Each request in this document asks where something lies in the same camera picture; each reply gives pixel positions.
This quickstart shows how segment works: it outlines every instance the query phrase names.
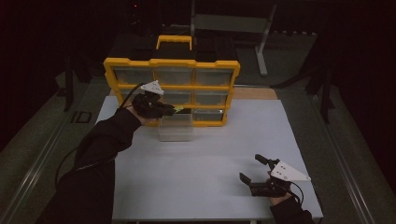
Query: wire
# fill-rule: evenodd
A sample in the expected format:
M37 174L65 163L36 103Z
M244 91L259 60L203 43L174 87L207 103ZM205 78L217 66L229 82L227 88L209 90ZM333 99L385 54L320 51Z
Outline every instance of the wire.
M128 93L128 95L125 97L125 99L123 100L122 104L120 105L119 109L123 108L123 106L125 105L125 103L128 101L128 99L131 97L131 95L134 93L134 91L137 90L137 88L145 85L146 83L139 83L136 86L134 86Z
M293 196L296 200L297 200L297 203L299 204L299 205L301 205L302 204L302 202L301 202L301 200L300 200L300 197L299 196L297 196L297 194L295 194L295 193L293 193L291 190L287 190L287 192L289 193L289 194L291 194L291 196Z
M294 182L290 182L290 183L293 184L295 187L297 187L297 188L300 190L301 195L302 195L302 199L301 199L301 202L300 202L299 204L303 204L303 202L304 202L304 193L303 193L303 190L302 190L298 185L296 185Z
M128 99L131 97L131 95L137 90L137 88L143 86L144 84L145 84L145 83L140 83L140 84L134 86L134 87L131 89L131 91L128 93L128 95L125 97L125 99L123 100L123 102L122 102L122 104L120 105L119 109L123 108L123 106L125 105L125 103L126 103L126 102L128 101ZM75 147L75 148L73 148L71 151L69 151L69 152L64 156L64 158L62 159L61 163L59 164L59 166L58 166L58 168L57 168L57 170L56 170L56 173L55 173L55 188L56 188L56 189L57 189L58 186L59 186L59 182L60 182L59 173L60 173L60 171L61 171L62 165L64 164L64 162L66 161L66 159L67 159L73 152L75 152L77 149L78 149L78 147ZM88 168L92 168L92 167L96 167L96 166L98 166L98 165L106 164L106 163L108 163L108 162L110 162L110 161L113 161L114 159L115 159L115 157L112 156L111 158L107 158L107 159L105 159L104 161L96 161L96 162L93 162L93 163L91 163L91 164L85 165L85 166L83 166L83 167L79 167L79 168L77 168L77 169L72 169L72 170L70 170L69 172L67 172L63 177L70 176L70 175L72 175L72 174L75 174L75 173L80 172L80 171L82 171L82 170L86 170L86 169L88 169Z
M56 169L56 173L55 173L55 188L56 188L56 189L58 188L58 185L59 185L58 176L59 176L59 172L61 171L62 165L64 164L64 161L66 161L66 159L67 159L74 151L76 151L77 149L78 149L78 147L75 147L75 148L73 148L71 151L69 151L69 152L64 156L64 158L62 159L61 163L60 163L59 166L58 166L58 169Z

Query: organizer drawer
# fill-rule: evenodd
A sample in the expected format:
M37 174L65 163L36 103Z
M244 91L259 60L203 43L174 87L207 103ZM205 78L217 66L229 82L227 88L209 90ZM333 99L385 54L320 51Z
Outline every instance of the organizer drawer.
M163 102L169 105L190 105L192 91L165 91Z
M120 94L121 94L121 96L122 96L122 99L125 99L126 96L129 94L130 91L131 91L131 90L121 89L121 90L120 90ZM137 94L139 94L139 93L142 93L142 94L143 94L143 93L145 93L145 91L143 91L143 90L141 90L141 89L135 90L134 93L132 93L132 95L130 96L129 101L132 102L132 100L134 99L134 97L135 97Z
M158 124L161 141L184 142L192 140L191 109L184 109L173 116L162 117Z
M201 86L229 86L233 69L197 68L195 84Z
M196 121L222 121L224 110L221 109L194 109L192 118Z
M225 105L227 91L194 91L194 103L196 105Z
M161 85L190 85L192 83L192 68L189 67L157 67L155 77Z
M120 84L139 84L154 81L151 68L114 66L113 71Z

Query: white tabletop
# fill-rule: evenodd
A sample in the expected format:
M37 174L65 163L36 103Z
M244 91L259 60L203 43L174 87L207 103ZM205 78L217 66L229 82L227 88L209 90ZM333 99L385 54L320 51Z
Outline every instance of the white tabletop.
M107 96L98 120L118 106ZM141 127L116 160L115 220L241 220L272 218L269 200L252 197L239 179L263 182L280 159L306 171L283 105L278 100L233 100L224 127L194 128L191 142L161 142L155 127ZM311 182L296 182L303 209L323 217ZM297 188L291 188L301 195Z

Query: gray floor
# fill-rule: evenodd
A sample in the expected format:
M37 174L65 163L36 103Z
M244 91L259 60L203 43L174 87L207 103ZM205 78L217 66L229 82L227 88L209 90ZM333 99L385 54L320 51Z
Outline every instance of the gray floor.
M260 76L253 48L239 48L242 69L236 84L267 87L296 75L314 41L314 36L271 35L264 52L268 77ZM396 223L395 195L337 89L332 87L334 109L327 125L318 114L318 97L304 92L306 81L276 93L321 201L321 223ZM95 78L89 85L76 83L75 91L76 101L69 113L63 112L64 98L53 96L1 152L1 223L34 223L54 192L60 160L92 128L109 87L104 79ZM70 123L75 111L92 112L91 122ZM41 152L50 149L44 157ZM34 165L40 155L46 162L44 169L37 170ZM64 170L70 164L67 161ZM39 178L26 179L33 188L20 188L29 172L38 172Z

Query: black sleeve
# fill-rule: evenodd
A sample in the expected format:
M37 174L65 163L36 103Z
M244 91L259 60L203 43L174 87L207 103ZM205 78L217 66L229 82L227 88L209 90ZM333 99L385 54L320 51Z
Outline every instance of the black sleeve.
M270 207L276 224L314 224L310 212L303 208L293 197Z
M74 169L103 163L61 178L36 223L111 224L115 162L110 159L131 146L134 131L140 126L139 119L126 109L99 121L79 144Z

